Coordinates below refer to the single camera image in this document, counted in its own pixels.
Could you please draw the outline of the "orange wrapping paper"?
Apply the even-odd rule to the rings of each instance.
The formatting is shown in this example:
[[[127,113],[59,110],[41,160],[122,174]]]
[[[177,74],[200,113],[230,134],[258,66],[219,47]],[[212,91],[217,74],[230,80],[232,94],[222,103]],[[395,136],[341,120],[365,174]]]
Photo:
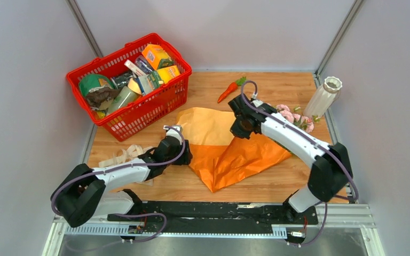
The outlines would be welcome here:
[[[235,137],[230,131],[234,121],[232,112],[199,107],[183,110],[176,118],[193,155],[189,166],[213,193],[292,156],[261,134]]]

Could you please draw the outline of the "cream ribbon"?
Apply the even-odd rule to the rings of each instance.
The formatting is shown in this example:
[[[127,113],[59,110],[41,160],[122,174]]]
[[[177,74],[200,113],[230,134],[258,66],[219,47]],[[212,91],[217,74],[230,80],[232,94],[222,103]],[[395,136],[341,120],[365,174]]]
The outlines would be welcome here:
[[[146,153],[148,150],[152,149],[152,146],[142,148],[140,145],[131,145],[128,149],[121,149],[121,154],[117,155],[116,152],[113,153],[113,157],[103,160],[98,163],[99,168],[104,168],[104,167],[109,167],[109,166],[114,166],[114,165],[119,165],[122,163],[129,162],[135,158],[137,158],[139,155]],[[111,181],[111,188],[117,188],[117,187],[122,187],[124,186],[123,183],[118,182],[113,184],[113,181],[110,177],[108,181]],[[141,185],[147,185],[147,186],[153,186],[153,180],[148,180],[148,181],[136,181],[136,183],[141,184]]]

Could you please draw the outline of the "pink flower bouquet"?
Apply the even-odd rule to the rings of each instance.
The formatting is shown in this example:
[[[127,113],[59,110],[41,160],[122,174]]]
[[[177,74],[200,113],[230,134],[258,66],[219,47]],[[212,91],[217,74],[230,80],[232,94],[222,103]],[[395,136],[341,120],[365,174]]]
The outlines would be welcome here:
[[[299,111],[301,108],[299,106],[294,107],[291,110],[288,106],[279,104],[276,105],[275,108],[283,118],[306,133],[312,132],[314,130],[315,123],[318,123],[321,120],[321,118],[317,115],[312,115],[312,117],[300,115]]]

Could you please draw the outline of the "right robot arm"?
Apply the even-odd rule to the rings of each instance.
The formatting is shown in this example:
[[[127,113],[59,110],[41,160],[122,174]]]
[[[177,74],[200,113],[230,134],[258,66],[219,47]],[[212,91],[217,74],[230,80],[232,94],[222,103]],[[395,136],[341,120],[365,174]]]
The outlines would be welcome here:
[[[244,94],[228,102],[235,115],[230,131],[238,138],[261,134],[280,144],[301,159],[311,170],[307,185],[286,201],[283,216],[299,222],[305,211],[329,202],[353,178],[348,150],[341,143],[330,145],[287,121],[270,105]]]

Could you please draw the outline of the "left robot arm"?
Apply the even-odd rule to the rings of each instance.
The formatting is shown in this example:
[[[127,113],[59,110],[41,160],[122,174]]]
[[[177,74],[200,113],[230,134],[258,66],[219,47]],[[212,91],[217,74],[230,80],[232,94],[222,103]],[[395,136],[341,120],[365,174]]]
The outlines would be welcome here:
[[[51,195],[51,206],[71,227],[79,227],[100,215],[122,214],[129,221],[140,218],[141,200],[130,183],[160,176],[170,165],[188,165],[192,160],[188,140],[166,136],[157,147],[133,160],[103,168],[77,165]]]

